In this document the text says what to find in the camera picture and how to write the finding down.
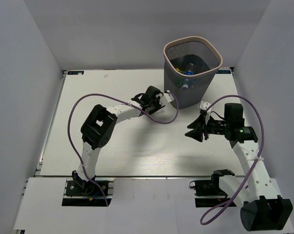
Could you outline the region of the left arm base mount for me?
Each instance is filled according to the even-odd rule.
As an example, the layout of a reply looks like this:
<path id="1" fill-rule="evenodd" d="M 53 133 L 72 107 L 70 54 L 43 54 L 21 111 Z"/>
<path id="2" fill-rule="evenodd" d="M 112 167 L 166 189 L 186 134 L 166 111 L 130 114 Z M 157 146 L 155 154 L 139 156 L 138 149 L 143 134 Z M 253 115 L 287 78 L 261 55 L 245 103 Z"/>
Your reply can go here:
<path id="1" fill-rule="evenodd" d="M 112 200 L 113 181 L 100 180 L 97 183 L 101 186 L 107 203 L 100 189 L 93 183 L 83 191 L 76 182 L 67 180 L 61 205 L 63 207 L 107 207 Z"/>

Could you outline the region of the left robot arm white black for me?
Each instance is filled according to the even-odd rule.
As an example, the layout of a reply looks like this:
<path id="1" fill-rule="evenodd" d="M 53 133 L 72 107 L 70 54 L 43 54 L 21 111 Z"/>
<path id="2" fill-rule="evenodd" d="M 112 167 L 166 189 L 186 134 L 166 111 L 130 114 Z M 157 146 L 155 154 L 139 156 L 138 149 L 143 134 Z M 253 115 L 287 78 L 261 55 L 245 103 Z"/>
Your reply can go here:
<path id="1" fill-rule="evenodd" d="M 99 153 L 109 142 L 116 124 L 142 115 L 150 116 L 172 100 L 168 92 L 149 86 L 145 93 L 137 94 L 129 102 L 121 101 L 112 107 L 95 105 L 81 127 L 82 153 L 74 148 L 80 160 L 78 169 L 72 172 L 78 190 L 85 195 L 93 191 Z"/>

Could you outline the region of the clear bottle red cap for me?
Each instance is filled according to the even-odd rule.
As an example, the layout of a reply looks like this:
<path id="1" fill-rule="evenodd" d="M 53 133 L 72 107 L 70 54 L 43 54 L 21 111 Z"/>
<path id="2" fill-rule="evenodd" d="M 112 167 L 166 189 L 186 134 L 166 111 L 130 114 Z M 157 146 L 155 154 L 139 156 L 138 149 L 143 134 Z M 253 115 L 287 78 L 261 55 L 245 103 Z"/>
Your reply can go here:
<path id="1" fill-rule="evenodd" d="M 192 72 L 192 73 L 197 73 L 199 69 L 199 65 L 197 63 L 189 63 L 185 67 L 185 72 Z"/>

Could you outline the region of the green bottle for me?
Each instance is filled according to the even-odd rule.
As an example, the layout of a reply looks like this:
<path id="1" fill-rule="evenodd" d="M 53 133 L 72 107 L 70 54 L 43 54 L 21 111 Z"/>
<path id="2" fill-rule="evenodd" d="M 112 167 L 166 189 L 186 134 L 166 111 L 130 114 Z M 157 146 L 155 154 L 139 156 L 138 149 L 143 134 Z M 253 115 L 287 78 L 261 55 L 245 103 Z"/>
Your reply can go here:
<path id="1" fill-rule="evenodd" d="M 178 67 L 175 67 L 176 72 L 178 73 L 176 77 L 176 85 L 178 87 L 182 87 L 183 85 L 183 77 L 181 75 L 184 74 L 183 70 L 179 69 Z"/>

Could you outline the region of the clear bottle blue label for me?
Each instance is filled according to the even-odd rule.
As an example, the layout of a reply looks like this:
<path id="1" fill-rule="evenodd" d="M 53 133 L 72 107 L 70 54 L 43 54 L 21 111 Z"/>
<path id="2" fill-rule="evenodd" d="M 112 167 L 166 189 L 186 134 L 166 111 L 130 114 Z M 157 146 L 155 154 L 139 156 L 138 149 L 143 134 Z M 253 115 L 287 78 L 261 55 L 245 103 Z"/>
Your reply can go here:
<path id="1" fill-rule="evenodd" d="M 194 73 L 192 73 L 192 72 L 184 72 L 184 75 L 191 76 L 191 75 L 194 75 Z M 182 88 L 183 89 L 191 88 L 191 87 L 193 87 L 193 84 L 194 84 L 193 79 L 184 78 Z"/>

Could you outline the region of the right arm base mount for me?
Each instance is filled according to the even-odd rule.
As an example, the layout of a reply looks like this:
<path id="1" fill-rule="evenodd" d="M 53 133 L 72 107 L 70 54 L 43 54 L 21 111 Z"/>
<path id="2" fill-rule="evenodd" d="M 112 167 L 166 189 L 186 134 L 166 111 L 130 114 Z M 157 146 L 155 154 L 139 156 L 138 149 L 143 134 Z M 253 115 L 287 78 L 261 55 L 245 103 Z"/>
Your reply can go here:
<path id="1" fill-rule="evenodd" d="M 193 180 L 189 188 L 194 190 L 196 208 L 212 208 L 230 199 L 224 191 L 213 185 L 212 180 Z"/>

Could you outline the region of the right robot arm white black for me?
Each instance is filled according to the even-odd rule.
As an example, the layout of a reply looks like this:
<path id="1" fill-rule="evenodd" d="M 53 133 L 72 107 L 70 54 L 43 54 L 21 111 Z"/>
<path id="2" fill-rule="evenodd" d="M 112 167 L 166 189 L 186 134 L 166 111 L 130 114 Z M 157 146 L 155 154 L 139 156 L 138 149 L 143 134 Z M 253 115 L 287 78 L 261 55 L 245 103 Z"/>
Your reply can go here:
<path id="1" fill-rule="evenodd" d="M 215 171 L 211 176 L 211 189 L 216 194 L 227 194 L 240 207 L 240 219 L 247 231 L 279 231 L 286 225 L 293 205 L 284 199 L 272 184 L 254 129 L 245 126 L 243 106 L 227 103 L 224 117 L 211 117 L 210 103 L 202 101 L 199 117 L 188 125 L 185 136 L 199 142 L 210 135 L 222 135 L 231 145 L 245 174 L 245 183 L 240 183 L 228 169 Z"/>

